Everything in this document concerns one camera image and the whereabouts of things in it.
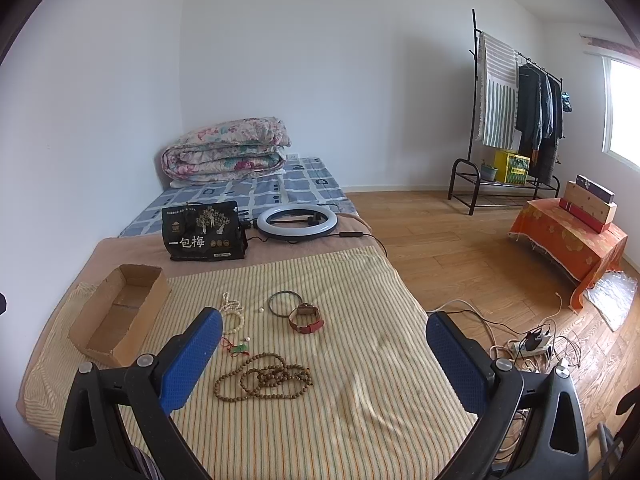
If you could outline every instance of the mattress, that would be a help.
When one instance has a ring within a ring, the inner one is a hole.
[[[349,215],[347,213],[338,213],[337,231],[360,231],[370,234],[370,227],[362,218]],[[258,235],[255,229],[249,229],[247,238]],[[198,274],[210,270],[235,269],[237,267],[247,267],[252,265],[266,264],[270,262],[279,262],[290,258],[302,258],[313,254],[324,254],[334,251],[340,251],[348,248],[356,247],[377,247],[377,243],[371,237],[361,238],[342,238],[342,237],[322,237],[309,240],[299,244],[287,244],[277,240],[268,240],[261,243],[260,240],[254,238],[249,241],[249,247],[243,260],[224,260],[222,262],[176,262],[173,261],[167,252],[162,235],[160,233],[150,234],[146,236],[130,236],[118,238],[105,238],[98,243],[93,254],[89,257],[87,263],[76,276],[75,280],[70,284],[65,295],[60,299],[55,307],[44,329],[40,333],[40,337],[33,348],[27,369],[24,372],[22,383],[20,384],[20,393],[16,408],[18,412],[26,417],[25,407],[25,385],[28,377],[42,356],[42,349],[50,337],[50,332],[54,323],[58,318],[58,314],[68,299],[69,295],[79,283],[89,283],[92,285],[99,284],[107,275],[121,264],[137,264],[162,267],[164,274],[168,278],[176,278],[178,276],[187,276],[188,274]]]
[[[257,218],[278,204],[307,203],[324,205],[335,213],[356,213],[353,203],[317,157],[288,160],[284,173],[260,178],[213,182],[204,186],[169,188],[149,204],[120,236],[160,232],[163,207],[187,202],[211,204],[235,200],[241,219]]]
[[[156,354],[224,292],[245,307],[237,338],[310,368],[313,385],[295,400],[228,403],[212,394],[240,361],[218,349],[187,404],[172,413],[213,478],[433,479],[476,416],[465,412],[425,341],[426,314],[376,247],[356,247],[267,264],[171,278],[172,288],[141,352]],[[86,358],[66,337],[95,285],[81,283],[56,317],[25,388],[27,420],[56,436],[66,393]],[[278,290],[298,291],[322,311],[309,335],[260,312]],[[227,381],[223,395],[235,396]],[[129,408],[123,420],[145,449]]]

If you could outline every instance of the wristwatch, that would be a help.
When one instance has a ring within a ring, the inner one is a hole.
[[[298,325],[294,320],[296,316],[316,316],[316,320],[308,325]],[[324,319],[320,317],[320,310],[314,304],[300,303],[293,312],[289,314],[289,325],[299,334],[311,334],[320,330],[324,325]]]

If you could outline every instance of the white wall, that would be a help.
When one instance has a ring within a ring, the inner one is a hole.
[[[560,142],[555,174],[564,186],[583,174],[616,193],[615,223],[628,235],[626,255],[640,264],[640,173],[602,152],[606,94],[602,58],[585,54],[580,34],[617,41],[632,46],[620,28],[595,27],[575,23],[545,24],[546,66],[564,78],[563,87],[571,95],[572,113],[564,114],[564,135]]]
[[[343,186],[442,186],[466,155],[478,26],[539,59],[514,0],[184,0],[184,129],[276,115]]]
[[[55,446],[17,413],[20,380],[96,243],[161,191],[154,154],[182,130],[181,7],[45,0],[0,66],[0,414],[43,479]]]

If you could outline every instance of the orange cloth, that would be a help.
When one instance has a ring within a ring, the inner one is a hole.
[[[626,233],[611,224],[601,234],[593,231],[558,204],[558,198],[527,202],[510,234],[526,235],[546,249],[579,283],[571,295],[574,310],[582,308],[582,292],[608,270],[620,270]]]

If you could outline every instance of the yellow box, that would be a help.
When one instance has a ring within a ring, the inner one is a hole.
[[[497,150],[494,158],[494,166],[498,168],[495,179],[505,184],[526,184],[529,162],[528,156]]]

